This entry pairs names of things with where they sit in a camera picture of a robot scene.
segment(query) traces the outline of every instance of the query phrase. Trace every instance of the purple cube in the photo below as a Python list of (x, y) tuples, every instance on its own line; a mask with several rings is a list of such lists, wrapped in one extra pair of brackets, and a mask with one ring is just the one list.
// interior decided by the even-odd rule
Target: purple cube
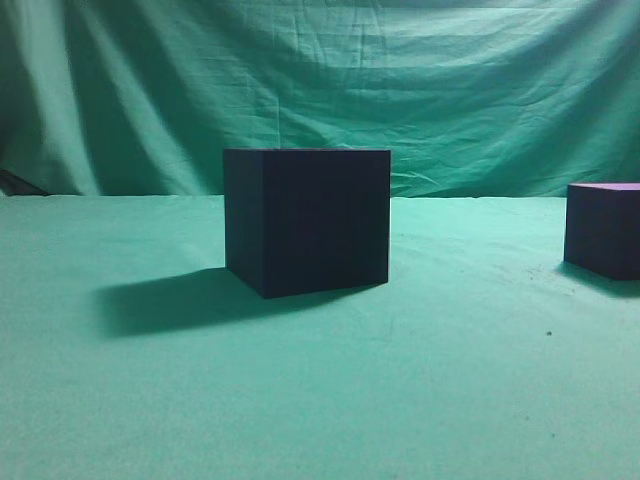
[(564, 260), (613, 280), (640, 280), (640, 183), (573, 183)]

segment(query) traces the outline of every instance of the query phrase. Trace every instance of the cube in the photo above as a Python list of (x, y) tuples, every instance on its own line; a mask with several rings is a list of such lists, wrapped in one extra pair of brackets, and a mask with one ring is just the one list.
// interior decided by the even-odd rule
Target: cube
[(574, 183), (564, 259), (613, 280), (640, 279), (640, 183)]
[(264, 298), (389, 277), (391, 151), (226, 149), (227, 269)]

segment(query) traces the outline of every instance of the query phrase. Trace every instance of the green backdrop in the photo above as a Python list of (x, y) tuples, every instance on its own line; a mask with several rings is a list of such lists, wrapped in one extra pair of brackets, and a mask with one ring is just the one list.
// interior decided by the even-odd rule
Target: green backdrop
[(226, 146), (391, 148), (396, 196), (640, 181), (636, 0), (0, 0), (0, 54), (1, 165), (52, 193), (219, 194)]

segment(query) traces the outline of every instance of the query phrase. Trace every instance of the black foam cube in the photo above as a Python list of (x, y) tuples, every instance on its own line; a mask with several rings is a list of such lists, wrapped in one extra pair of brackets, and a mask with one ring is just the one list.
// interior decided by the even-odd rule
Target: black foam cube
[(640, 280), (640, 183), (569, 185), (566, 221), (566, 262)]
[(227, 268), (265, 298), (388, 281), (391, 152), (226, 149)]

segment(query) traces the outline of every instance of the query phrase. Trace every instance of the green cloth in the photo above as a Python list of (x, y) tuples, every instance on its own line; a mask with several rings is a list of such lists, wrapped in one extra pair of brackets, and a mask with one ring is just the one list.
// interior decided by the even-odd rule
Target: green cloth
[(394, 199), (391, 282), (264, 301), (219, 197), (0, 200), (0, 477), (631, 479), (640, 285), (565, 201)]
[(222, 193), (228, 146), (391, 148), (394, 196), (640, 181), (639, 32), (637, 0), (0, 0), (2, 163), (114, 195)]

